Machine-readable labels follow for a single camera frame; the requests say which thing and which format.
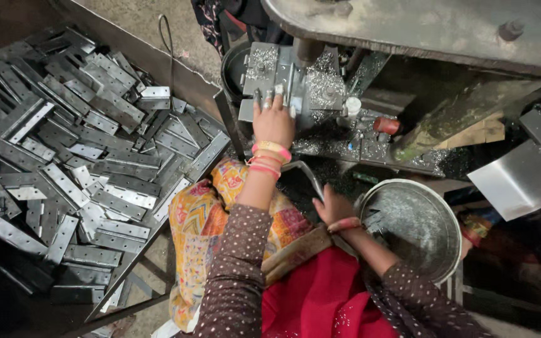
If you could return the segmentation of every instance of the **metal basin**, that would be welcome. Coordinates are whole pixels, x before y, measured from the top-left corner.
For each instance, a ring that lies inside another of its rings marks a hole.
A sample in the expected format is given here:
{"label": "metal basin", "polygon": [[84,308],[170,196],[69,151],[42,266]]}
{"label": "metal basin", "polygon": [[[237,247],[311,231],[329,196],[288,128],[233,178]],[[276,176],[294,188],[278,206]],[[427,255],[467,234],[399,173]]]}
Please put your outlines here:
{"label": "metal basin", "polygon": [[362,199],[361,219],[379,211],[367,231],[379,232],[411,267],[441,284],[461,259],[462,236],[455,214],[432,189],[415,181],[382,181]]}

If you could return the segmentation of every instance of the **pile of metal hinges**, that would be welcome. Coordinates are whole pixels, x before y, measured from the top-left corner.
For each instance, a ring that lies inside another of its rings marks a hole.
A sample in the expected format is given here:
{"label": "pile of metal hinges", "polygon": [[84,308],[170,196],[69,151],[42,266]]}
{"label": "pile of metal hinges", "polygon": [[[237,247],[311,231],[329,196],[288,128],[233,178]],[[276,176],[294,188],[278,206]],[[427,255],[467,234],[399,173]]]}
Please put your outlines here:
{"label": "pile of metal hinges", "polygon": [[217,121],[75,28],[0,49],[0,248],[22,252],[0,270],[54,303],[100,302],[228,145]]}

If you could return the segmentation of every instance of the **bolt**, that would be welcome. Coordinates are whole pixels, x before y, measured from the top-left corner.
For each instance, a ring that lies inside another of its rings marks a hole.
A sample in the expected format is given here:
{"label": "bolt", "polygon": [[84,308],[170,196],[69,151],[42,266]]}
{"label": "bolt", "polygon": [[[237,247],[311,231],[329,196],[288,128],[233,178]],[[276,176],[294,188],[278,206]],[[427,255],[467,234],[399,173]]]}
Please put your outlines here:
{"label": "bolt", "polygon": [[498,28],[498,34],[505,41],[514,41],[523,34],[525,24],[521,19],[508,21]]}

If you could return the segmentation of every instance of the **metal sheet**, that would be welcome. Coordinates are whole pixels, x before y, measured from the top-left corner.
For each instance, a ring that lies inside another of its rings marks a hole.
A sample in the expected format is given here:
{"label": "metal sheet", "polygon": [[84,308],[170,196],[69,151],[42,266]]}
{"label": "metal sheet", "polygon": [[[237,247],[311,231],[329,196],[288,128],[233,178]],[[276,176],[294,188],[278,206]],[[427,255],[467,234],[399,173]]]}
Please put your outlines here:
{"label": "metal sheet", "polygon": [[132,241],[126,238],[120,238],[105,233],[97,233],[93,243],[101,247],[126,251],[129,253],[139,253],[145,246],[145,243]]}
{"label": "metal sheet", "polygon": [[99,284],[108,285],[111,270],[95,266],[80,265],[74,263],[62,263],[66,268],[60,277],[60,285]]}
{"label": "metal sheet", "polygon": [[199,128],[198,124],[189,114],[177,115],[177,119],[181,122],[181,125],[187,130],[187,133],[191,136],[200,148],[206,147],[210,141]]}
{"label": "metal sheet", "polygon": [[170,189],[168,192],[168,196],[164,196],[163,202],[160,203],[160,205],[157,207],[157,211],[154,211],[153,217],[159,221],[163,222],[168,218],[168,209],[170,207],[170,203],[173,201],[173,198],[184,188],[188,187],[191,184],[190,181],[182,177],[177,183],[176,186],[173,189]]}
{"label": "metal sheet", "polygon": [[20,187],[7,189],[8,193],[19,201],[43,200],[47,198],[41,190],[35,187]]}
{"label": "metal sheet", "polygon": [[101,98],[106,99],[108,102],[112,102],[116,108],[131,116],[135,120],[135,123],[139,124],[139,122],[141,122],[146,115],[144,112],[135,108],[132,104],[126,102],[122,97],[109,90],[102,91],[100,96]]}
{"label": "metal sheet", "polygon": [[67,148],[69,152],[80,155],[89,159],[98,159],[101,154],[103,153],[103,150],[86,146],[81,143],[75,143],[70,148]]}
{"label": "metal sheet", "polygon": [[179,139],[178,137],[164,132],[154,137],[156,144],[160,144],[172,151],[175,151],[185,157],[193,159],[199,152],[198,147],[194,147],[191,144]]}
{"label": "metal sheet", "polygon": [[83,232],[89,241],[93,240],[95,230],[101,223],[101,219],[105,218],[105,210],[101,206],[89,202],[78,213],[81,217],[80,226]]}
{"label": "metal sheet", "polygon": [[62,221],[59,224],[51,245],[49,245],[47,255],[45,255],[45,261],[55,265],[58,265],[62,261],[62,257],[64,257],[64,252],[66,252],[66,248],[70,243],[72,234],[75,232],[78,221],[78,218],[72,216],[62,216]]}
{"label": "metal sheet", "polygon": [[116,196],[109,194],[108,192],[105,192],[102,189],[97,190],[91,196],[91,200],[137,222],[141,221],[143,216],[146,214],[145,209],[128,203]]}
{"label": "metal sheet", "polygon": [[46,163],[44,159],[4,140],[0,140],[0,155],[27,172],[36,172]]}
{"label": "metal sheet", "polygon": [[90,111],[89,114],[85,116],[85,122],[110,135],[116,134],[116,131],[120,127],[116,121],[108,119],[95,111]]}
{"label": "metal sheet", "polygon": [[97,54],[93,60],[96,65],[99,65],[101,68],[105,69],[111,77],[122,82],[124,87],[131,88],[137,82],[137,80],[135,80],[129,73],[125,72],[122,68],[107,57],[104,57],[102,54]]}
{"label": "metal sheet", "polygon": [[122,252],[70,244],[64,254],[64,261],[115,268],[120,263],[121,257]]}
{"label": "metal sheet", "polygon": [[129,151],[112,150],[106,156],[106,161],[148,169],[159,169],[162,159],[160,157],[131,153]]}
{"label": "metal sheet", "polygon": [[141,194],[158,197],[161,187],[158,184],[150,183],[130,176],[112,174],[108,180],[109,185],[117,188],[130,189]]}
{"label": "metal sheet", "polygon": [[91,110],[91,107],[89,107],[85,101],[81,100],[80,97],[76,96],[70,89],[59,83],[53,76],[47,75],[47,77],[43,79],[43,83],[74,109],[78,110],[82,115],[86,115],[86,113]]}
{"label": "metal sheet", "polygon": [[186,170],[187,177],[193,182],[199,181],[200,177],[209,169],[214,160],[226,149],[229,141],[229,137],[224,133],[216,135],[210,144],[188,166]]}
{"label": "metal sheet", "polygon": [[111,77],[105,69],[99,67],[96,64],[90,63],[85,67],[82,67],[81,70],[85,72],[94,83],[97,83],[98,88],[94,88],[96,92],[99,92],[101,88],[110,90],[118,96],[123,96],[129,91],[129,88],[126,88],[122,82]]}
{"label": "metal sheet", "polygon": [[50,299],[54,304],[95,304],[104,296],[104,286],[54,285]]}
{"label": "metal sheet", "polygon": [[143,180],[149,181],[157,176],[155,169],[139,168],[138,166],[121,165],[107,161],[101,161],[93,166],[92,172],[94,174],[123,174],[133,177],[139,177]]}
{"label": "metal sheet", "polygon": [[124,234],[126,236],[141,239],[148,239],[151,230],[148,227],[137,226],[134,224],[115,221],[112,219],[102,219],[98,229],[99,228],[110,232]]}
{"label": "metal sheet", "polygon": [[95,96],[89,104],[95,109],[99,110],[102,114],[109,116],[114,121],[120,123],[120,125],[128,133],[132,133],[137,127],[138,123],[133,117],[122,110],[116,108],[116,106],[101,96]]}
{"label": "metal sheet", "polygon": [[26,202],[28,210],[26,211],[26,224],[33,229],[34,233],[41,237],[41,214],[43,213],[43,203],[41,200],[30,200]]}
{"label": "metal sheet", "polygon": [[65,128],[63,129],[57,124],[57,122],[52,120],[49,120],[43,124],[43,126],[41,126],[38,135],[45,143],[50,144],[52,147],[54,147],[53,143],[49,142],[59,142],[66,147],[70,147],[78,139],[78,135],[74,135],[74,133],[72,133],[70,130],[65,130]]}
{"label": "metal sheet", "polygon": [[68,161],[66,161],[66,165],[68,165],[71,168],[80,168],[82,166],[86,166],[87,168],[92,167],[94,162],[87,161],[84,158],[78,157],[78,156],[72,156]]}
{"label": "metal sheet", "polygon": [[74,94],[78,95],[85,102],[89,102],[95,97],[95,92],[78,79],[64,82],[64,86],[70,89]]}
{"label": "metal sheet", "polygon": [[55,151],[47,148],[30,137],[25,138],[21,146],[48,162],[51,161],[55,156]]}
{"label": "metal sheet", "polygon": [[49,176],[66,196],[70,197],[71,201],[78,206],[78,209],[84,207],[89,202],[89,198],[55,164],[50,164],[43,168],[43,173]]}
{"label": "metal sheet", "polygon": [[117,188],[110,184],[106,184],[104,190],[124,201],[146,209],[152,209],[156,205],[157,197],[155,196],[147,196],[136,191]]}
{"label": "metal sheet", "polygon": [[31,236],[23,233],[17,227],[11,225],[6,220],[0,217],[0,239],[8,242],[18,250],[27,253],[42,255],[47,251],[47,247],[41,244]]}
{"label": "metal sheet", "polygon": [[170,99],[139,99],[135,105],[143,110],[170,109]]}
{"label": "metal sheet", "polygon": [[101,131],[97,131],[90,128],[83,128],[80,133],[81,140],[90,141],[101,144],[110,149],[130,151],[134,145],[133,142],[125,140],[123,138],[110,136]]}
{"label": "metal sheet", "polygon": [[86,188],[99,181],[97,177],[89,174],[89,169],[87,169],[86,165],[72,169],[70,174],[76,179],[81,188]]}
{"label": "metal sheet", "polygon": [[54,105],[46,102],[38,111],[35,112],[33,116],[30,117],[26,121],[26,123],[15,133],[12,134],[10,137],[10,143],[12,144],[18,144],[20,140],[29,132],[31,129],[41,121],[45,115],[47,115],[52,109],[54,108]]}
{"label": "metal sheet", "polygon": [[4,190],[4,187],[2,187],[0,184],[0,198],[2,197],[4,199],[5,216],[7,216],[7,218],[12,219],[22,213],[18,205],[16,205],[14,200],[10,197],[7,191]]}

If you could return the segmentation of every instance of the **woman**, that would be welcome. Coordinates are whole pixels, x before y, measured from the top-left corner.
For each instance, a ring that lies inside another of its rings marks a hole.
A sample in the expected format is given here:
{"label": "woman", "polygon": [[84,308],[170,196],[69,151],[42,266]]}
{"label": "woman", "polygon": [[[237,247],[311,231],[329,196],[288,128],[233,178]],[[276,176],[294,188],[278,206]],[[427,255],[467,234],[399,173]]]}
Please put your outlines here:
{"label": "woman", "polygon": [[[281,165],[290,160],[287,149],[295,134],[294,121],[282,103],[281,94],[276,95],[274,100],[267,94],[263,110],[260,110],[259,104],[254,104],[255,156],[250,160],[250,169],[237,196],[237,203],[230,207],[228,218],[223,219],[226,216],[219,212],[217,217],[208,217],[203,227],[209,229],[214,218],[220,218],[223,225],[226,223],[222,237],[216,238],[219,239],[218,246],[214,250],[207,250],[209,254],[212,253],[211,265],[193,336],[492,336],[455,302],[443,297],[429,280],[415,273],[390,250],[374,242],[360,227],[360,220],[352,205],[329,186],[324,190],[324,204],[313,200],[320,218],[329,225],[330,232],[341,235],[360,253],[382,279],[383,287],[367,292],[361,282],[356,259],[339,248],[331,247],[322,250],[265,290],[261,265],[263,258],[268,257],[268,242],[272,237],[269,230],[271,234],[277,232],[276,221],[269,215],[269,210],[274,218],[281,217],[280,213],[274,212],[277,209],[275,183],[280,176]],[[217,181],[218,173],[215,175],[213,172],[213,175]],[[225,203],[231,204],[229,200],[232,197],[226,197],[222,192],[227,187],[215,187]],[[184,212],[182,217],[177,218],[176,213],[186,207],[182,201],[182,198],[175,198],[170,210],[180,276],[186,266],[184,261],[192,258],[178,252],[190,250],[185,247],[199,246],[195,240],[189,242],[191,237],[181,236],[177,232],[177,219],[180,219],[182,228],[188,227],[186,224],[189,223],[185,222]],[[206,204],[204,212],[216,213],[214,206],[208,206]],[[298,231],[310,230],[306,222],[293,227],[297,227]]]}

